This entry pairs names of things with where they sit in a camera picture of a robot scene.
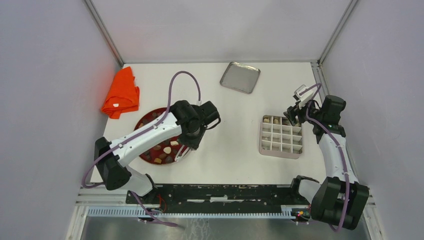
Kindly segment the pink tin box with dividers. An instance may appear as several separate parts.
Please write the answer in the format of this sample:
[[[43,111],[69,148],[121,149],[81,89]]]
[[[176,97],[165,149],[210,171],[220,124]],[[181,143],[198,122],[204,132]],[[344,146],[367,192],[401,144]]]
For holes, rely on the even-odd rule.
[[[263,156],[298,159],[303,153],[303,129],[284,116],[264,115],[259,127],[258,151]]]

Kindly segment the red round plate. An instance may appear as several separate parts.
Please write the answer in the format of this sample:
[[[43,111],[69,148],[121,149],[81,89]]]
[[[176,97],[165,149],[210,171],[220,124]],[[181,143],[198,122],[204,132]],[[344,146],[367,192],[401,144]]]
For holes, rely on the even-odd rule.
[[[162,107],[162,108],[157,108],[157,109],[154,109],[154,110],[148,112],[138,121],[138,123],[136,124],[134,129],[138,130],[141,127],[144,127],[148,123],[152,122],[153,120],[159,118],[162,115],[162,113],[165,112],[165,110],[166,110],[166,108]],[[168,156],[175,158],[176,153],[178,152],[178,150],[183,145],[183,144],[179,143],[179,145],[171,146],[170,142],[171,141],[177,141],[177,138],[178,138],[177,136],[168,138],[168,139],[162,141],[161,143],[159,143],[158,145],[156,145],[156,146],[150,148],[149,150],[145,151],[144,153],[140,154],[139,157],[143,161],[145,161],[149,164],[153,164],[153,165],[170,165],[170,164],[176,163],[175,160],[174,160],[172,163],[166,164],[165,158],[168,157]],[[165,147],[171,147],[172,152],[170,154],[164,153],[163,149]],[[154,159],[156,159],[156,158],[162,159],[162,163],[161,164],[155,164]]]

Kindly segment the silver serving tongs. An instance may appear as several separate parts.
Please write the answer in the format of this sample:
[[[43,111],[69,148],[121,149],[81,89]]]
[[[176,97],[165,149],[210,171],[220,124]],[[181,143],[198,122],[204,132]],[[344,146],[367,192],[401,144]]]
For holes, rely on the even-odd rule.
[[[191,152],[191,148],[186,146],[186,145],[182,145],[181,148],[177,151],[177,153],[175,154],[174,157],[174,161],[178,162],[183,160],[187,154],[189,154]]]

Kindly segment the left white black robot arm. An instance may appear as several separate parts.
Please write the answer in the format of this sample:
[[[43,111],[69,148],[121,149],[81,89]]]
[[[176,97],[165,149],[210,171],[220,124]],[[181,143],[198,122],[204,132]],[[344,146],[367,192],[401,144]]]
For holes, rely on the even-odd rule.
[[[145,204],[157,198],[156,185],[148,174],[130,167],[130,163],[160,143],[174,138],[188,149],[197,150],[209,124],[221,122],[216,106],[179,100],[158,118],[121,138],[108,141],[101,137],[94,144],[94,163],[102,185],[108,191],[123,189],[135,193]]]

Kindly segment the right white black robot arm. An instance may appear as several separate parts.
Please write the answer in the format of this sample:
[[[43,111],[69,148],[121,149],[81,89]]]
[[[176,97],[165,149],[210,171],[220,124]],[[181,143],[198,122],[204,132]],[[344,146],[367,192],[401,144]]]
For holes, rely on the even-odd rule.
[[[333,231],[354,230],[369,198],[369,188],[359,183],[346,150],[346,132],[339,124],[346,101],[327,95],[321,106],[311,97],[295,95],[296,103],[284,116],[290,124],[313,126],[312,133],[321,150],[326,177],[322,183],[306,176],[294,179],[289,199],[295,204],[308,201],[310,217],[328,224]]]

